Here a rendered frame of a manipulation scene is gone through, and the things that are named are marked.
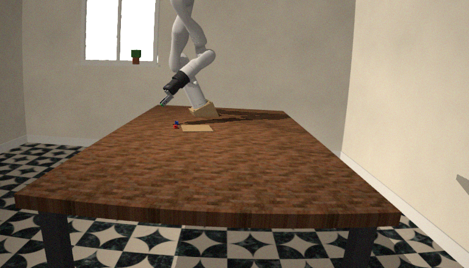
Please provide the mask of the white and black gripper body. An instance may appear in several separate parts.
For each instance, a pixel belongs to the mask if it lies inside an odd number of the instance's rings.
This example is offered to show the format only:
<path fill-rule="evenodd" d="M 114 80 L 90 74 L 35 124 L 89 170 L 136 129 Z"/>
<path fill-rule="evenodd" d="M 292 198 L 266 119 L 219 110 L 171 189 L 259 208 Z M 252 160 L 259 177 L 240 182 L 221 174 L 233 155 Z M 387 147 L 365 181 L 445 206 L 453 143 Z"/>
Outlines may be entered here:
<path fill-rule="evenodd" d="M 198 82 L 193 80 L 193 77 L 196 75 L 194 69 L 186 65 L 181 70 L 179 70 L 173 77 L 172 80 L 166 84 L 163 89 L 168 90 L 172 95 L 186 84 L 188 87 L 197 87 Z M 189 83 L 188 83 L 189 82 Z"/>

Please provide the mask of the tan square mat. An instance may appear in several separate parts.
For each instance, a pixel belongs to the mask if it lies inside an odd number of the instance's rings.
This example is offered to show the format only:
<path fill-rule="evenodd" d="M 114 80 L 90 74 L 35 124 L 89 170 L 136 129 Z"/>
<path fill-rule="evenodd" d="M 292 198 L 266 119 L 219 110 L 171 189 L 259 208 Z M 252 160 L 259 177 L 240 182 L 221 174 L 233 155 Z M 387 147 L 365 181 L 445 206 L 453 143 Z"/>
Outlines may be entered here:
<path fill-rule="evenodd" d="M 213 132 L 209 125 L 181 125 L 183 132 Z"/>

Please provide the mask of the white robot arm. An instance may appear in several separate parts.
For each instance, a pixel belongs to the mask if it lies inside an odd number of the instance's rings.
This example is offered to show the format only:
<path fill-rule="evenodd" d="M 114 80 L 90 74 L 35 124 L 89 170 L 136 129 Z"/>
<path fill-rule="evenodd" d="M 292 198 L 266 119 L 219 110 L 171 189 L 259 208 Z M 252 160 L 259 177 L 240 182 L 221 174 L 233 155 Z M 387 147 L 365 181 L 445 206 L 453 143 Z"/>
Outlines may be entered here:
<path fill-rule="evenodd" d="M 169 58 L 170 69 L 177 73 L 182 67 L 189 65 L 197 74 L 201 69 L 214 61 L 216 53 L 211 49 L 205 48 L 207 39 L 204 32 L 200 25 L 191 18 L 194 0 L 170 0 L 170 2 L 177 13 L 172 27 L 172 45 Z M 193 41 L 197 56 L 196 59 L 191 61 L 189 61 L 187 55 L 182 53 L 188 42 L 189 35 Z M 188 87 L 186 85 L 183 89 L 193 109 L 202 107 L 207 103 L 199 85 L 197 87 Z"/>

